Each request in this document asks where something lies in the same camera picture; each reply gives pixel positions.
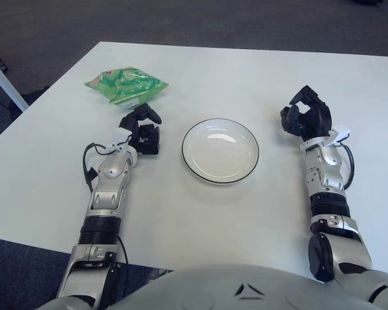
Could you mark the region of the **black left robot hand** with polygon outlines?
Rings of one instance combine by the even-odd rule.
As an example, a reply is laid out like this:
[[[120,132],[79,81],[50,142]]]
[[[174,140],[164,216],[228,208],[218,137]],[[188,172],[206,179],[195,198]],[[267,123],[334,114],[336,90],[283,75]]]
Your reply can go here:
[[[147,104],[136,107],[124,116],[119,124],[121,129],[130,131],[126,143],[137,152],[144,155],[157,155],[159,153],[160,116]]]

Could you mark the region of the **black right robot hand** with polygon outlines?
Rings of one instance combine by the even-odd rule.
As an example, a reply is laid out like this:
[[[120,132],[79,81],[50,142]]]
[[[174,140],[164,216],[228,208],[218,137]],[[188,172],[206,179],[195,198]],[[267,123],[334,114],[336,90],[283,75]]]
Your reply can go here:
[[[303,141],[328,136],[332,128],[329,107],[308,85],[280,111],[280,116],[283,130]]]

